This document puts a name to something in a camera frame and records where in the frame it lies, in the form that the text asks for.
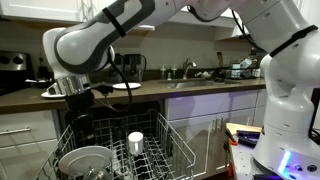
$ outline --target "blue light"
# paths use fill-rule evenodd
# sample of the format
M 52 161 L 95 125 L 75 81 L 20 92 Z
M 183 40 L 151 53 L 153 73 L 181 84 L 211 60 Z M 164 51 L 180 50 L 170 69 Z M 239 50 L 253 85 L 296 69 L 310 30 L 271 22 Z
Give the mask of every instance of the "blue light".
M 291 158 L 291 152 L 287 151 L 282 160 L 281 160 L 281 163 L 280 163 L 280 166 L 278 168 L 278 172 L 280 174 L 283 174 L 284 170 L 285 170 L 285 167 L 288 165 L 289 161 L 290 161 L 290 158 Z

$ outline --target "dark countertop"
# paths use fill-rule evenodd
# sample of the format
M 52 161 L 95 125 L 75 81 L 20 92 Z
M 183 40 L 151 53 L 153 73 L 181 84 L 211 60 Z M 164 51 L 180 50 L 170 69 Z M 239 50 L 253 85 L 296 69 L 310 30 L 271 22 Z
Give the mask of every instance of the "dark countertop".
M 132 90 L 133 102 L 156 101 L 166 98 L 214 94 L 223 92 L 246 91 L 265 88 L 262 78 L 254 80 L 234 80 L 231 84 L 170 89 L 159 81 L 146 81 L 141 83 L 139 89 Z M 42 111 L 51 109 L 67 109 L 63 99 L 45 99 L 41 94 L 45 89 L 28 88 L 0 96 L 0 114 Z M 96 99 L 104 99 L 98 91 L 92 91 Z M 108 96 L 110 103 L 127 103 L 127 91 L 114 90 Z

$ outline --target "plate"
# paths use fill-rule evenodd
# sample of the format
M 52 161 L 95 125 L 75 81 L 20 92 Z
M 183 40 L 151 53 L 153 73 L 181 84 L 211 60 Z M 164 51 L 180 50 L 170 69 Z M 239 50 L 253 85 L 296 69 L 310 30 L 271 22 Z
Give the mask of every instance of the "plate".
M 129 84 L 130 89 L 137 89 L 141 86 L 140 83 L 128 83 L 128 84 Z M 120 83 L 120 84 L 113 85 L 113 88 L 120 89 L 120 90 L 126 90 L 127 86 L 125 83 Z
M 91 168 L 103 168 L 111 162 L 112 151 L 102 146 L 86 146 L 69 152 L 59 161 L 61 172 L 72 176 L 84 176 Z
M 61 99 L 65 95 L 62 95 L 62 94 L 50 95 L 50 94 L 48 94 L 48 92 L 44 92 L 44 93 L 41 94 L 41 96 L 44 97 L 44 98 L 48 98 L 48 99 Z

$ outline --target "wire rack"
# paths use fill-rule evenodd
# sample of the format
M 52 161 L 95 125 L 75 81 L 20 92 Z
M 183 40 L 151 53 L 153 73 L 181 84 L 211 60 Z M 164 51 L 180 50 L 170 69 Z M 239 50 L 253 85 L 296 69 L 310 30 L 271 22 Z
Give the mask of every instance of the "wire rack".
M 195 154 L 156 110 L 121 118 L 94 120 L 93 127 L 96 145 L 107 147 L 113 153 L 110 165 L 104 167 L 111 174 L 110 179 L 193 179 Z M 137 157 L 129 153 L 126 138 L 135 131 L 144 134 L 144 149 Z M 59 160 L 77 149 L 83 139 L 81 131 L 68 126 L 35 179 L 82 179 L 63 174 L 58 165 Z

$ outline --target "wall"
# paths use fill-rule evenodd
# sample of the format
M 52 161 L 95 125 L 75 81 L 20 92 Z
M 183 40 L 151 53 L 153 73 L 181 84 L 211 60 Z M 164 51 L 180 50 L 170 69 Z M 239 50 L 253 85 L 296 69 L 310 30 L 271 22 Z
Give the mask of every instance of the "wall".
M 41 39 L 44 32 L 17 23 L 0 22 L 0 50 L 29 53 L 33 67 L 37 68 L 39 57 L 45 57 Z M 127 36 L 115 43 L 114 48 L 120 54 L 145 55 L 148 69 L 159 69 L 162 64 L 167 64 L 167 68 L 173 64 L 181 67 L 188 57 L 199 68 L 210 68 L 217 64 L 217 51 L 231 60 L 244 58 L 250 51 L 246 42 L 214 42 L 213 38 L 213 27 L 167 23 L 146 36 Z

